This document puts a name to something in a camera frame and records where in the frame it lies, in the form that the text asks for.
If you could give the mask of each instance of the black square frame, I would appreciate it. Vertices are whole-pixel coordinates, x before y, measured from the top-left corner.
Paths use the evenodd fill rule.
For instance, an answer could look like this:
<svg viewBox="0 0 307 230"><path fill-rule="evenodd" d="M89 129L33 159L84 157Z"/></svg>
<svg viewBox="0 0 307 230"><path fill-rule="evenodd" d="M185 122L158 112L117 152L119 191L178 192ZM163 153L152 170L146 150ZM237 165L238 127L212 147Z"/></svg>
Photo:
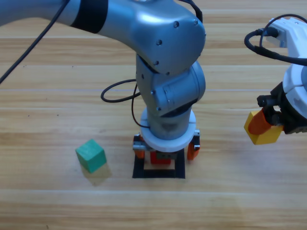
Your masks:
<svg viewBox="0 0 307 230"><path fill-rule="evenodd" d="M184 149L177 152L177 159L175 160L175 169L165 170L145 170L145 160L134 158L133 178L186 178Z"/></svg>

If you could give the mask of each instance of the wooden table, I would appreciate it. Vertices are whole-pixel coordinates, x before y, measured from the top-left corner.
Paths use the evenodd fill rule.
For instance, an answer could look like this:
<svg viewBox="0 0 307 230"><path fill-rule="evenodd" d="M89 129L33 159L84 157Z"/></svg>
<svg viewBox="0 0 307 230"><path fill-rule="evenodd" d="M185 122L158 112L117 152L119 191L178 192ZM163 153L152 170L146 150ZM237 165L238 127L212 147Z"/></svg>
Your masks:
<svg viewBox="0 0 307 230"><path fill-rule="evenodd" d="M259 110L256 98L287 69L245 48L245 35L283 13L306 17L307 2L196 2L207 30L200 57L207 92L193 106L202 149L186 164L186 180L132 179L139 128L130 103L107 104L100 93L135 76L134 52L56 24L0 87L1 230L307 229L306 134L254 146L243 129ZM27 19L0 28L1 73L46 25ZM136 100L137 118L143 109ZM89 175L75 148L91 138L105 148L107 165Z"/></svg>

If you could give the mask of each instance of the cable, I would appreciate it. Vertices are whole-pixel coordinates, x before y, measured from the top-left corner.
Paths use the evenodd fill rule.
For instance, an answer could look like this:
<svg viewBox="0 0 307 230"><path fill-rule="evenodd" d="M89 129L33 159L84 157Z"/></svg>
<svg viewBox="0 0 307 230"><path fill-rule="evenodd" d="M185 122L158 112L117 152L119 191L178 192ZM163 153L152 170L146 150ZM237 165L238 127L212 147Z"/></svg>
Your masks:
<svg viewBox="0 0 307 230"><path fill-rule="evenodd" d="M123 81L117 82L113 85L110 85L109 87L107 87L105 90L102 91L101 99L104 102L108 102L108 103L119 103L119 102L125 102L125 101L128 101L128 100L131 100L131 99L134 99L134 98L140 96L141 93L139 92L137 94L133 94L132 96L117 99L117 100L109 100L109 99L105 98L105 93L108 92L110 89L114 88L115 86L118 86L118 85L121 85L121 84L124 84L124 83L128 83L128 82L134 82L134 81L136 81L136 79L123 80Z"/></svg>
<svg viewBox="0 0 307 230"><path fill-rule="evenodd" d="M37 39L30 45L30 47L21 55L21 57L5 72L5 74L0 78L0 84L12 73L12 71L29 55L29 53L34 49L34 47L42 40L42 38L46 35L46 33L50 30L53 24L57 21L57 19L62 14L63 10L67 6L70 0L65 0L59 11L56 13L54 18L51 20L49 25L45 28L45 30L37 37Z"/></svg>
<svg viewBox="0 0 307 230"><path fill-rule="evenodd" d="M132 117L133 117L134 122L135 122L138 126L140 126L140 127L149 128L148 126L142 126L139 122L137 122L137 120L135 119L135 116L134 116L134 110L133 110L134 98L136 98L136 97L138 97L138 96L141 95L140 92L136 94L136 90L137 90L137 88L138 88L138 84L136 84L132 96L124 97L124 98L117 99L117 100L110 100L110 99L105 98L105 93L108 92L108 91L109 91L110 89L112 89L113 87L118 86L118 85L121 85L121 84L124 84L124 83L135 82L135 81L136 81L136 79L129 79L129 80L123 80L123 81L117 82L117 83L115 83L115 84L113 84L113 85L110 85L109 87L107 87L105 90L102 91L102 93L101 93L101 99L102 99L104 102L107 102L107 103L120 103L120 102L125 102L125 101L128 101L128 100L131 100L131 99L132 99L132 102L131 102L131 113L132 113Z"/></svg>
<svg viewBox="0 0 307 230"><path fill-rule="evenodd" d="M202 11L201 11L201 9L193 2L193 0L179 0L179 1L185 2L185 3L187 3L187 4L190 4L191 7L195 10L196 17L201 21L201 23L203 22Z"/></svg>
<svg viewBox="0 0 307 230"><path fill-rule="evenodd" d="M136 93L136 89L138 88L138 84L135 85L135 88L134 88L134 92L133 92L133 98L132 98L132 102L131 102L131 112L132 112L132 117L133 117L133 120L134 122L139 126L139 127L142 127L142 128L150 128L149 126L142 126L139 122L137 122L137 120L135 119L135 116L134 116L134 111L133 111L133 105L134 105L134 98L135 97L135 93Z"/></svg>
<svg viewBox="0 0 307 230"><path fill-rule="evenodd" d="M275 60L280 60L280 61L284 61L284 62L288 62L291 64L297 64L297 65L301 65L301 66L307 66L307 58L294 58L294 57L288 57L288 56L284 56L284 55L280 55L276 52L272 52L266 48L264 48L262 46L262 41L263 41L263 37L264 36L272 36L272 37L277 37L278 36L278 30L273 28L273 27L269 27L273 22L275 22L278 19L281 19L283 17L296 17L301 19L302 21L307 23L307 20L299 15L296 14L284 14L281 16L276 17L275 19L271 20L265 28L263 29L258 29L252 33L249 33L244 40L244 43L246 45L246 47L248 49L250 49L251 51L255 52L258 55L267 57L267 58L271 58L271 59L275 59ZM260 38L260 42L259 42L259 46L253 46L250 43L250 39L254 36L261 36Z"/></svg>

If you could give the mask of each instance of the green wooden block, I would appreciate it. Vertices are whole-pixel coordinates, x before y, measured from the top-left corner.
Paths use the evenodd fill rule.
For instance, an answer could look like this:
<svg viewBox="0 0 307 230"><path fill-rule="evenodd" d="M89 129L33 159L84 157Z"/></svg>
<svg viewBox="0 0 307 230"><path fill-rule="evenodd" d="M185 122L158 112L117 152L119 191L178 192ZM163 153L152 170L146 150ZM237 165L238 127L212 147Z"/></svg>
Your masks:
<svg viewBox="0 0 307 230"><path fill-rule="evenodd" d="M93 173L106 163L105 151L93 139L76 149L80 164Z"/></svg>

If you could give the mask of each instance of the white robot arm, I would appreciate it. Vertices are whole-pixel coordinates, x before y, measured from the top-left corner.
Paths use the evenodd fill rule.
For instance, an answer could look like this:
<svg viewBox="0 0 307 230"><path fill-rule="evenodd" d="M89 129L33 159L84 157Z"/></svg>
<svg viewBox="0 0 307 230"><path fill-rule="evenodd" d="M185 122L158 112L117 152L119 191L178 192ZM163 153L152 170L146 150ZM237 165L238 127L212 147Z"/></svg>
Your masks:
<svg viewBox="0 0 307 230"><path fill-rule="evenodd" d="M298 15L282 15L273 19L265 29L259 29L247 35L245 44L249 49L262 56L292 63L285 72L283 82L271 91L270 95L257 98L262 110L249 121L246 130L253 140L256 135L264 136L269 132L278 138L279 132L272 127L282 127L285 134L307 132L307 20ZM249 39L255 35L267 36L273 44L287 48L289 57L271 52L260 46L252 46ZM275 142L277 138L268 139Z"/></svg>

